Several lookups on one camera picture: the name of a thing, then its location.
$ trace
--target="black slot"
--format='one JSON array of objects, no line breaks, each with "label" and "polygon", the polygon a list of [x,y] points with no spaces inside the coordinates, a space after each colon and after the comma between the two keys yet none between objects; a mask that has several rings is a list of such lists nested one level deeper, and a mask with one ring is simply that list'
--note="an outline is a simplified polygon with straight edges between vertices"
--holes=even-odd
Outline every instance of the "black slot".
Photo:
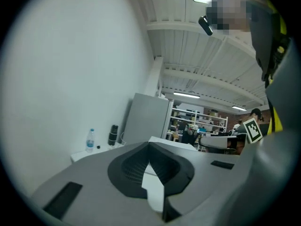
[{"label": "black slot", "polygon": [[83,185],[69,182],[43,210],[57,219],[62,219]]},{"label": "black slot", "polygon": [[223,161],[213,161],[211,163],[211,165],[214,165],[214,166],[217,166],[217,167],[220,167],[220,168],[230,169],[230,170],[234,167],[234,164],[223,162]]}]

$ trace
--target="ceiling beam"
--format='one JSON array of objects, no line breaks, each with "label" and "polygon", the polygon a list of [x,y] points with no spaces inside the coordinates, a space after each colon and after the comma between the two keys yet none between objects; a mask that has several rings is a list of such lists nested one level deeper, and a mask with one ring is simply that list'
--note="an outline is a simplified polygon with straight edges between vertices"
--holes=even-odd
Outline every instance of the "ceiling beam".
[{"label": "ceiling beam", "polygon": [[[169,22],[169,21],[151,22],[146,25],[146,28],[147,28],[147,30],[184,30],[184,31],[189,31],[189,32],[198,32],[198,33],[201,33],[201,34],[204,34],[207,36],[204,29],[202,29],[202,27],[200,25],[194,24],[194,23],[176,22],[176,21],[174,21],[174,22]],[[255,49],[235,37],[228,36],[228,35],[222,35],[216,31],[214,31],[214,33],[211,35],[211,37],[214,37],[219,40],[223,40],[224,37],[228,37],[227,43],[246,52],[252,58],[255,58],[255,55],[256,55]]]},{"label": "ceiling beam", "polygon": [[247,98],[253,99],[254,101],[258,102],[259,104],[264,105],[264,101],[262,99],[258,98],[257,96],[253,95],[252,93],[250,93],[242,88],[239,88],[235,85],[229,84],[227,82],[224,82],[224,81],[212,78],[212,77],[208,77],[208,76],[204,76],[204,75],[196,74],[196,73],[177,71],[177,70],[169,70],[169,69],[165,69],[164,74],[169,75],[169,76],[174,76],[174,77],[190,79],[190,80],[196,80],[196,81],[199,80],[200,82],[203,82],[205,84],[219,86],[221,88],[233,91],[233,92],[240,94],[242,96],[245,96]]},{"label": "ceiling beam", "polygon": [[[168,89],[168,88],[162,88],[162,92],[169,93],[169,94],[173,94],[174,92],[185,93],[185,92],[180,91],[180,90]],[[227,107],[232,107],[233,105],[241,106],[241,105],[238,105],[236,103],[223,101],[221,99],[217,99],[217,98],[213,98],[213,97],[209,97],[209,96],[203,96],[203,95],[198,95],[198,94],[195,94],[195,95],[199,96],[200,100],[212,102],[212,103],[219,104],[219,105],[224,105],[224,106],[227,106]]]},{"label": "ceiling beam", "polygon": [[[189,32],[197,32],[208,36],[204,31],[204,29],[202,29],[202,27],[199,24],[186,23],[186,22],[176,22],[176,21],[151,22],[146,24],[146,29],[147,30],[184,30]],[[213,33],[211,36],[219,40],[222,40],[225,37],[225,35],[222,35],[217,32]]]},{"label": "ceiling beam", "polygon": [[210,69],[210,67],[213,65],[213,63],[215,62],[216,58],[219,56],[221,50],[224,48],[226,42],[227,42],[228,37],[225,37],[222,40],[221,45],[219,46],[218,50],[216,51],[215,55],[213,56],[213,58],[211,59],[210,63],[208,64],[208,66],[205,69],[205,72],[203,73],[203,75],[206,75],[206,73],[208,72],[208,70]]},{"label": "ceiling beam", "polygon": [[249,45],[245,44],[243,41],[238,40],[237,38],[233,38],[233,37],[228,37],[227,42],[237,48],[239,48],[240,50],[246,52],[249,56],[251,56],[252,58],[256,58],[256,52],[255,49],[253,49],[252,47],[250,47]]},{"label": "ceiling beam", "polygon": [[[167,66],[171,66],[171,67],[186,67],[186,68],[193,68],[193,69],[205,69],[205,68],[203,68],[203,67],[197,67],[197,66],[192,66],[192,65],[176,65],[176,64],[164,64],[164,66],[165,66],[165,68],[167,67]],[[223,77],[226,77],[227,79],[226,80],[228,80],[229,79],[229,76],[228,75],[226,75],[226,74],[223,74],[223,73],[220,73],[220,72],[217,72],[217,71],[215,71],[215,70],[210,70],[210,69],[207,69],[208,71],[210,71],[210,72],[213,72],[214,74],[219,74],[219,75],[222,75]]]},{"label": "ceiling beam", "polygon": [[165,96],[166,96],[166,98],[178,100],[178,101],[181,101],[182,103],[186,103],[186,104],[190,104],[190,105],[198,105],[198,106],[202,106],[202,107],[205,107],[208,109],[215,109],[215,110],[230,113],[230,114],[238,114],[238,110],[235,110],[231,107],[228,107],[225,105],[219,105],[219,104],[212,103],[209,101],[204,101],[201,99],[177,96],[177,95],[168,94],[168,93],[166,93]]}]

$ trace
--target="plastic bottle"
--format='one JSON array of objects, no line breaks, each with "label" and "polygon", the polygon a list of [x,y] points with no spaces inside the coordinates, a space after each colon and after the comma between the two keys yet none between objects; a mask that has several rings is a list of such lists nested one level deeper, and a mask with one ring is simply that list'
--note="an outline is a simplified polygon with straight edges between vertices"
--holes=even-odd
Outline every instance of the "plastic bottle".
[{"label": "plastic bottle", "polygon": [[91,152],[93,152],[93,148],[94,148],[94,129],[91,129],[87,136],[86,151],[88,153],[91,153]]}]

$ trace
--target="white ceiling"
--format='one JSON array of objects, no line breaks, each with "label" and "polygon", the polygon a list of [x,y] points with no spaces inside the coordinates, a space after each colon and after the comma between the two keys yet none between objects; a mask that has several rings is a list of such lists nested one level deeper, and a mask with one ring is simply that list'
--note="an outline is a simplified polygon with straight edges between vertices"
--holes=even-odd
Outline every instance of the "white ceiling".
[{"label": "white ceiling", "polygon": [[153,54],[164,58],[164,92],[198,94],[229,107],[267,104],[249,32],[207,36],[198,24],[206,4],[193,0],[138,2]]}]

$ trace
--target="black cable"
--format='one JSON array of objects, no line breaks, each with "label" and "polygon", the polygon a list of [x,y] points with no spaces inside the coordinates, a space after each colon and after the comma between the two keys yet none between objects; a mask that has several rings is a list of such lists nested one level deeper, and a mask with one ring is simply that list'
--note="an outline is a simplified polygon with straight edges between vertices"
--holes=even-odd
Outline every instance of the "black cable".
[{"label": "black cable", "polygon": [[[265,80],[264,87],[265,89],[269,86],[269,78],[267,77]],[[272,121],[272,132],[275,132],[275,115],[274,115],[274,107],[268,98],[269,111],[271,113],[271,121]]]}]

